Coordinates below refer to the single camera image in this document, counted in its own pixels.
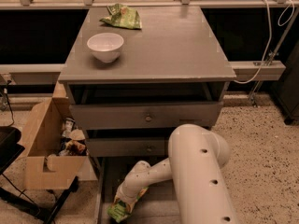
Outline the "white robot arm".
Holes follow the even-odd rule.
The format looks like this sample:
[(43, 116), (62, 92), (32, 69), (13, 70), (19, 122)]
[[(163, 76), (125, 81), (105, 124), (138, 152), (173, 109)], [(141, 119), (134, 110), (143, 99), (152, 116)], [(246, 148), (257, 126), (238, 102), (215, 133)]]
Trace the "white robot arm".
[(230, 148), (220, 135), (194, 124), (178, 126), (168, 141), (168, 157), (151, 166), (138, 162), (119, 185), (115, 202), (131, 212), (144, 189), (171, 180), (181, 224), (239, 224), (221, 167)]

